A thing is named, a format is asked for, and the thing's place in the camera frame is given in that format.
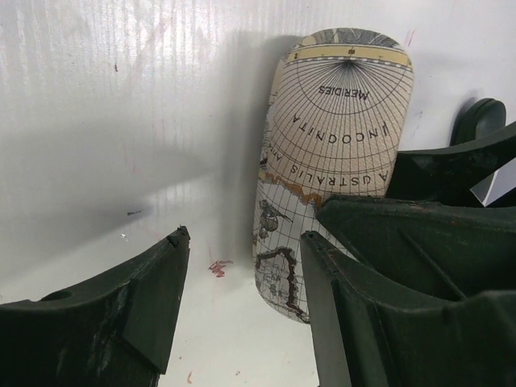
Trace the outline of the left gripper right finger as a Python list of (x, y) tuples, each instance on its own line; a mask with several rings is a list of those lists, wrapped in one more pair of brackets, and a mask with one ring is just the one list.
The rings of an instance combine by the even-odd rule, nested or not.
[(514, 291), (450, 302), (384, 277), (318, 232), (300, 246), (320, 385), (514, 385)]

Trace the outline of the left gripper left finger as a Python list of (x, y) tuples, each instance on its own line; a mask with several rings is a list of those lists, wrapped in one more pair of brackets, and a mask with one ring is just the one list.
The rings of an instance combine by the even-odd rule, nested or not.
[(3, 386), (156, 386), (166, 373), (189, 232), (39, 301), (1, 306)]

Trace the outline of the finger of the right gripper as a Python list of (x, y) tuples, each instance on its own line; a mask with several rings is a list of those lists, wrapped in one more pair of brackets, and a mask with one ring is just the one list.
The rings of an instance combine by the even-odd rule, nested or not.
[(333, 197), (318, 221), (360, 263), (449, 301), (515, 288), (515, 209)]
[(457, 203), (474, 185), (515, 158), (515, 124), (454, 145), (397, 154), (389, 198)]

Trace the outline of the marbled glasses case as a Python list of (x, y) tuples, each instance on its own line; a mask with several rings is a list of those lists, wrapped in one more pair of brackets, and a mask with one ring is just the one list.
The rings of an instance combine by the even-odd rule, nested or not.
[(310, 321), (300, 237), (326, 233), (331, 196), (383, 197), (414, 87), (404, 48), (377, 31), (339, 27), (300, 39), (279, 60), (260, 150), (252, 259), (259, 295)]

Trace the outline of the black glasses case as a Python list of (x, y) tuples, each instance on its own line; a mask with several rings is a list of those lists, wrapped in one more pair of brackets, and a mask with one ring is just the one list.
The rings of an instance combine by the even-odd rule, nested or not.
[(450, 145), (491, 135), (505, 125), (506, 105), (495, 98), (482, 98), (460, 110), (453, 124)]

